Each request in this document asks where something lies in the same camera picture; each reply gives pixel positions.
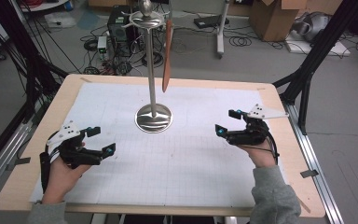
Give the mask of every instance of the metal pole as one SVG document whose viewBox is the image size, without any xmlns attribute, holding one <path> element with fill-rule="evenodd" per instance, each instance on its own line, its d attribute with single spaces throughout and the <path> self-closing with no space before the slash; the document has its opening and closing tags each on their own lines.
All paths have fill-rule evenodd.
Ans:
<svg viewBox="0 0 358 224">
<path fill-rule="evenodd" d="M 221 19 L 220 25 L 219 25 L 219 34 L 220 35 L 223 35 L 223 30 L 225 29 L 228 6 L 229 6 L 229 0 L 225 0 L 225 3 L 223 5 L 223 14 L 222 14 L 222 16 L 220 18 Z"/>
<path fill-rule="evenodd" d="M 146 60 L 147 71 L 149 77 L 150 106 L 152 109 L 152 117 L 156 116 L 156 91 L 154 81 L 154 60 L 153 60 L 153 35 L 151 29 L 145 29 L 146 33 Z"/>
</svg>

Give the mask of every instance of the black metal bracket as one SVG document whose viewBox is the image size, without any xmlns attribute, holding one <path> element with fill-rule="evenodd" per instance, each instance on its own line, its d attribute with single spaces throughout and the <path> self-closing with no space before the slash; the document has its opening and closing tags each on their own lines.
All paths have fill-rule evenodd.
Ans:
<svg viewBox="0 0 358 224">
<path fill-rule="evenodd" d="M 281 100 L 288 105 L 294 105 L 301 93 L 298 126 L 304 135 L 307 134 L 306 119 L 312 77 L 357 14 L 358 0 L 344 0 L 301 66 L 293 74 L 272 83 L 276 88 L 289 83 L 286 90 L 280 94 Z"/>
</svg>

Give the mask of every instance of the wrist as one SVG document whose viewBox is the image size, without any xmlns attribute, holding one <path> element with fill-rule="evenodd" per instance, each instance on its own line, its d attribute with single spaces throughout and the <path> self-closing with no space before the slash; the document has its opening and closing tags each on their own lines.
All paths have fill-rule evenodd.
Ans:
<svg viewBox="0 0 358 224">
<path fill-rule="evenodd" d="M 45 194 L 42 198 L 42 204 L 53 204 L 53 203 L 61 203 L 63 201 L 63 194 L 59 192 L 54 192 L 46 189 Z"/>
<path fill-rule="evenodd" d="M 256 168 L 268 168 L 276 165 L 272 153 L 268 151 L 253 150 L 249 153 L 249 157 Z"/>
</svg>

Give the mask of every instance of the computer tower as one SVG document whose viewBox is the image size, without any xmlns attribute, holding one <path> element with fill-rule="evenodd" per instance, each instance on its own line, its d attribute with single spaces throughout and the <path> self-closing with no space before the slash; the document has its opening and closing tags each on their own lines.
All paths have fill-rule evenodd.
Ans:
<svg viewBox="0 0 358 224">
<path fill-rule="evenodd" d="M 139 36 L 139 33 L 138 28 L 135 26 L 123 28 L 124 25 L 130 22 L 130 17 L 123 15 L 123 12 L 131 14 L 138 10 L 138 7 L 123 5 L 116 5 L 112 8 L 107 27 L 116 55 L 131 55 L 131 44 Z"/>
</svg>

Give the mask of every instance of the cardboard box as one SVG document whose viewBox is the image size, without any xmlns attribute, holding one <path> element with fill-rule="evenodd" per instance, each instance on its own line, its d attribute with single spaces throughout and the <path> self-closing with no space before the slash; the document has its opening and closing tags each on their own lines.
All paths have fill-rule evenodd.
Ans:
<svg viewBox="0 0 358 224">
<path fill-rule="evenodd" d="M 251 6 L 234 4 L 235 0 L 229 1 L 227 14 L 230 16 L 249 16 L 251 14 Z"/>
<path fill-rule="evenodd" d="M 308 0 L 307 7 L 300 9 L 299 14 L 302 15 L 304 12 L 323 12 L 328 15 L 334 15 L 337 8 L 341 5 L 342 0 Z"/>
<path fill-rule="evenodd" d="M 249 23 L 264 41 L 283 41 L 307 0 L 255 0 Z"/>
<path fill-rule="evenodd" d="M 112 7 L 115 5 L 132 5 L 133 0 L 89 0 L 91 7 Z"/>
</svg>

